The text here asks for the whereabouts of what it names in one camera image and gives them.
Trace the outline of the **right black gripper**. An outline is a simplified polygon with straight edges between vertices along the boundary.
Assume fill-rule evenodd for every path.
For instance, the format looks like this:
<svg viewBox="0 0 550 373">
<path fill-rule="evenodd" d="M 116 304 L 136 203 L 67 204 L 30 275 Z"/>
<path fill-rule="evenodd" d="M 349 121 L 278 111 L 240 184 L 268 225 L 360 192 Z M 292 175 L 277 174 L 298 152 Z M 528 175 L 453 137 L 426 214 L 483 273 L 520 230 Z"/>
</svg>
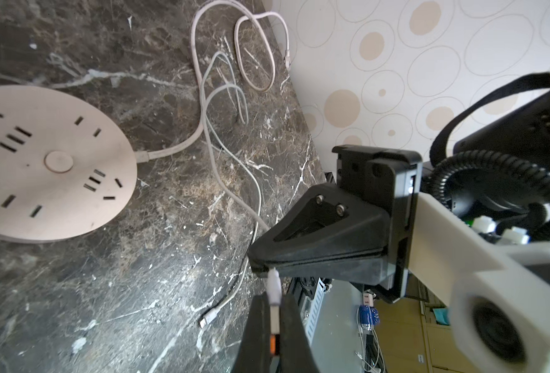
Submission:
<svg viewBox="0 0 550 373">
<path fill-rule="evenodd" d="M 395 303 L 406 295 L 423 159 L 418 152 L 338 145 L 337 186 L 309 188 L 247 251 L 264 278 L 331 278 L 364 284 Z"/>
</svg>

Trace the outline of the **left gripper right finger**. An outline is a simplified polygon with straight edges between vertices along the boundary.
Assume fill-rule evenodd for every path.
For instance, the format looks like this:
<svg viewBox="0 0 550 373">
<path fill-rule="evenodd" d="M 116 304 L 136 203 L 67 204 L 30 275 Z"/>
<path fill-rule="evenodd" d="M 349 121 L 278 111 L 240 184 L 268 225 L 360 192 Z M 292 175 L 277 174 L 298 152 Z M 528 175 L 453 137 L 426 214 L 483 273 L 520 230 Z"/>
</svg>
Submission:
<svg viewBox="0 0 550 373">
<path fill-rule="evenodd" d="M 281 372 L 318 373 L 311 347 L 293 295 L 284 295 L 280 306 Z"/>
</svg>

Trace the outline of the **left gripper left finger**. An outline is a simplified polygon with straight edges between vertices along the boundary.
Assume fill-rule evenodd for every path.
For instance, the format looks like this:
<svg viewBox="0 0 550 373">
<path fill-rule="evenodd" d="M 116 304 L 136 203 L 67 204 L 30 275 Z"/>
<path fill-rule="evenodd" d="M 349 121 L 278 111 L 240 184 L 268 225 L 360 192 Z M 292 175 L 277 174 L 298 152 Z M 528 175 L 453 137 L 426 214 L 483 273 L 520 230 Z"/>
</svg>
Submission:
<svg viewBox="0 0 550 373">
<path fill-rule="evenodd" d="M 238 356 L 231 372 L 264 373 L 270 371 L 270 304 L 266 293 L 254 296 Z"/>
</svg>

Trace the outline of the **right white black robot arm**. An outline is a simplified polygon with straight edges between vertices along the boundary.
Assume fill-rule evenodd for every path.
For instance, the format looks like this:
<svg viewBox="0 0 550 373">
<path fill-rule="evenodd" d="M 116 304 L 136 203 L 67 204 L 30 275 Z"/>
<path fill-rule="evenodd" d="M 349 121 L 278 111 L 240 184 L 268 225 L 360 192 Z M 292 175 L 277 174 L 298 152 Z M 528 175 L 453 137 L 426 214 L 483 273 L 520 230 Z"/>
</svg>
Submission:
<svg viewBox="0 0 550 373">
<path fill-rule="evenodd" d="M 310 187 L 247 252 L 252 272 L 352 283 L 393 303 L 406 294 L 416 201 L 432 196 L 460 219 L 486 215 L 485 234 L 524 228 L 550 242 L 550 73 L 484 96 L 418 152 L 339 145 L 337 178 Z"/>
</svg>

